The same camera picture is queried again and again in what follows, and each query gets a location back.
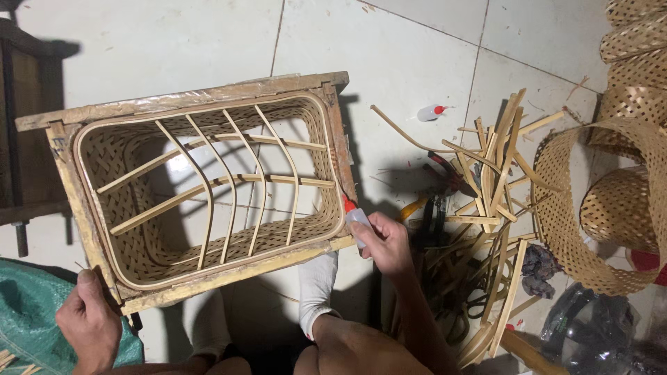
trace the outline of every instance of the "plastic bottle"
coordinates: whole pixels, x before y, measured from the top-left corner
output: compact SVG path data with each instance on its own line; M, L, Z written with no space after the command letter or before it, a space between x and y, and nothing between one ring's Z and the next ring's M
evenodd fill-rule
M421 108L417 112L417 118L419 121L431 121L433 119L437 119L443 112L445 112L445 109L449 107L443 107L442 105L438 104L433 104L429 105L426 108Z
M350 226L350 223L352 222L359 222L371 229L373 227L371 226L371 222L368 221L368 218L366 217L366 214L361 208L357 208L357 206L354 204L354 202L350 201L348 197L343 194L343 202L345 202L345 223ZM357 247L359 249L363 249L366 247L366 244L359 241L358 238L355 238L357 240Z

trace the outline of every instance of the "woven bamboo basket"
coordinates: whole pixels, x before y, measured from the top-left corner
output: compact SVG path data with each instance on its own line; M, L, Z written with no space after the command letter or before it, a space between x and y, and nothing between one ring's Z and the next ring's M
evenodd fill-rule
M617 169L586 194L580 210L582 228L596 241L659 254L649 204L646 167Z
M641 151L648 170L648 215L660 249L660 267L646 272L619 270L609 266L602 258L588 249L579 232L574 215L570 190L570 156L573 145L582 132L591 129L607 129L628 138ZM667 137L659 134L658 126L640 119L615 117L577 127L558 134L546 144L535 172L549 185L563 190L552 191L537 185L535 198L546 201L537 207L542 232L558 262L575 281L596 293L625 296L636 293L651 284L662 267L667 264L667 220L664 207L667 191L663 188L667 176Z
M117 279L135 290L154 290L193 278L244 267L271 257L327 240L344 226L340 187L334 172L329 147L328 121L318 96L306 92L278 95L270 100L253 99L165 111L155 115L130 115L104 119L86 125L76 136L74 162L84 181L95 225L103 236L103 246ZM283 139L271 121L301 119L309 141ZM266 126L269 135L250 135L249 129ZM177 137L199 135L195 141L181 144ZM155 139L168 139L175 149L141 163L138 154ZM256 174L231 174L212 143L234 142L245 146L257 166ZM292 175L265 175L250 143L268 143L280 147L292 167ZM210 147L226 174L207 180L188 150ZM290 148L308 149L313 160L314 177L299 177L289 155ZM166 201L151 192L148 172L171 158L182 155L201 180L201 184ZM254 181L255 190L264 194L256 224L248 229L233 227L236 199L235 185ZM261 224L266 202L267 183L295 186L291 218ZM234 195L227 235L210 239L212 221L211 187L229 185ZM296 218L299 186L319 188L321 204L315 215ZM161 233L159 215L198 194L205 193L208 225L202 228L200 245L185 251L173 249Z

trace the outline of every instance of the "woven bamboo sheet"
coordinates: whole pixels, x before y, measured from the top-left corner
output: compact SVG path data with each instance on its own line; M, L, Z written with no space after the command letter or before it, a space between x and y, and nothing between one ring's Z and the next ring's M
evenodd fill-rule
M548 184L564 189L563 193L554 194L536 186L535 194L541 199L553 194L538 207L542 230L546 242L565 267L565 272L575 281L597 293L611 296L638 292L658 275L658 270L631 272L617 270L591 252L579 233L579 223L574 215L574 204L570 190L570 154L572 146L581 132L591 129L616 131L629 139L639 149L646 160L648 170L648 202L650 217L655 231L656 242L660 248L660 268L667 263L667 217L664 208L667 205L667 141L656 137L658 126L639 119L615 117L599 123L571 129L557 135L540 154L536 173Z

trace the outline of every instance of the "plastic wrap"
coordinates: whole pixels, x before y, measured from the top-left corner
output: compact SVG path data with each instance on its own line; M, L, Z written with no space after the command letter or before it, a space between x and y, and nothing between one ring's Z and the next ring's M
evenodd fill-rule
M542 354L571 375L626 374L635 320L626 297L596 294L576 283L546 318Z

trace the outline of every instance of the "hand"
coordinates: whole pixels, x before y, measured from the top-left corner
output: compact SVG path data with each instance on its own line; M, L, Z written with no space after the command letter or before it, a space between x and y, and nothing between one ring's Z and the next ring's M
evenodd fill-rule
M95 272L79 272L77 285L55 313L55 322L79 357L74 375L100 374L113 367L123 328L104 299Z
M370 214L368 221L373 229L359 222L350 224L352 234L366 244L362 257L373 257L380 272L394 283L405 276L413 276L406 227L379 212Z

